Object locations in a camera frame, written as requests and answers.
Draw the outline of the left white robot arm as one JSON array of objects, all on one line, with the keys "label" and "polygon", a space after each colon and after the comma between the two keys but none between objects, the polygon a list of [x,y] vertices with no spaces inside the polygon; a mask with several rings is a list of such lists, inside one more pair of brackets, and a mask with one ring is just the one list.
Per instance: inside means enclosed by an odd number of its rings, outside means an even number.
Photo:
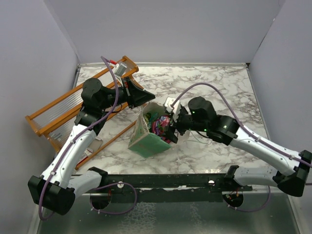
[{"label": "left white robot arm", "polygon": [[98,136],[116,106],[127,103],[134,108],[155,99],[154,94],[136,86],[129,77],[122,83],[122,86],[115,85],[110,89],[103,86],[97,78],[84,82],[82,108],[68,139],[48,168],[39,177],[32,176],[28,181],[31,197],[39,206],[41,220],[45,220],[42,208],[64,215],[82,194],[93,189],[99,193],[106,190],[107,173],[101,169],[92,168],[78,177],[71,176],[85,150]]}]

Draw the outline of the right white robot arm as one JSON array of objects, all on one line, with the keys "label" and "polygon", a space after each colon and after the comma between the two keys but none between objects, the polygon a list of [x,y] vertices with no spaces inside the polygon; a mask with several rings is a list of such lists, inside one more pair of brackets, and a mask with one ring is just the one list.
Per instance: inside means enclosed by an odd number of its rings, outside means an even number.
[{"label": "right white robot arm", "polygon": [[203,132],[208,139],[241,149],[269,165],[267,168],[232,166],[224,178],[228,190],[264,185],[277,187],[291,196],[303,195],[311,168],[311,152],[287,149],[252,132],[233,117],[218,115],[212,103],[203,97],[191,99],[188,108],[182,106],[178,99],[168,97],[164,109],[171,118],[168,134],[174,143],[178,141],[174,131],[180,135],[186,131]]}]

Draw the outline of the pink purple snack packet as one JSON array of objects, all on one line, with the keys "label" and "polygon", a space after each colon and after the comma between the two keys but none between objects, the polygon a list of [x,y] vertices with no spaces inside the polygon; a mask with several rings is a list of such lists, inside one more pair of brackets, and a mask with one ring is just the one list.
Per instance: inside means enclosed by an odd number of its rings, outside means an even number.
[{"label": "pink purple snack packet", "polygon": [[165,136],[165,128],[170,124],[170,117],[168,115],[162,115],[158,117],[151,126],[151,132],[159,136],[166,143],[171,141]]}]

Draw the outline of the green paper gift bag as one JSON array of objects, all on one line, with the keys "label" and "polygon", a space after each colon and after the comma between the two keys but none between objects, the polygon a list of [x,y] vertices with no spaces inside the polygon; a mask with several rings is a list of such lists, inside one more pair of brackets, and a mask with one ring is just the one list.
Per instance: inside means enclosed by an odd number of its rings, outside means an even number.
[{"label": "green paper gift bag", "polygon": [[164,112],[163,107],[155,102],[149,102],[145,107],[143,107],[136,120],[135,128],[130,137],[130,141],[128,144],[129,150],[139,154],[144,158],[148,158],[163,153],[171,148],[181,145],[184,142],[187,141],[192,142],[192,140],[189,139],[189,137],[193,133],[190,131],[187,131],[186,134],[183,136],[175,132],[175,135],[178,137],[177,144],[174,144],[173,142],[166,143],[159,136],[153,134],[151,132],[152,124],[147,125],[143,116],[146,113],[155,113],[155,112],[159,114],[158,117],[162,115],[168,115]]}]

